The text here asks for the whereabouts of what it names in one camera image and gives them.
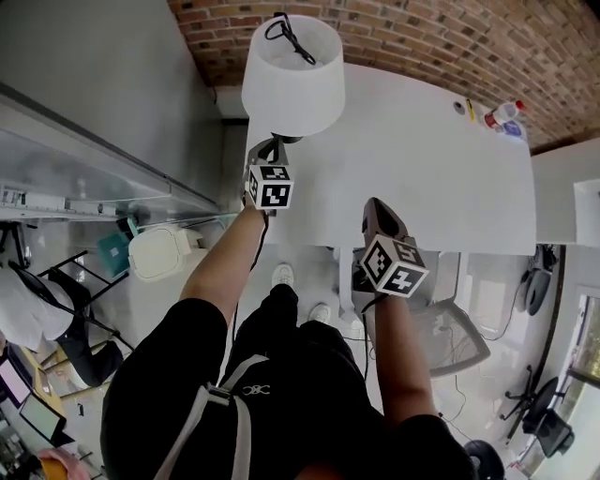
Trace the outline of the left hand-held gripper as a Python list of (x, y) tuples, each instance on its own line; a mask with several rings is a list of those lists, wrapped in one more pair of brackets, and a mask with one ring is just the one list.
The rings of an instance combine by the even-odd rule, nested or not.
[(253, 206), (267, 215), (290, 208), (293, 175), (287, 157), (286, 138), (271, 138), (247, 153), (244, 187)]

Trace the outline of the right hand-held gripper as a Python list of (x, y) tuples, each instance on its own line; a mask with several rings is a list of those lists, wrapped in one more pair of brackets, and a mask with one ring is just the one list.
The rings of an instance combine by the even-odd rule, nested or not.
[(372, 197), (364, 207), (361, 231), (365, 246), (353, 254), (352, 290), (411, 297), (429, 270), (405, 223)]

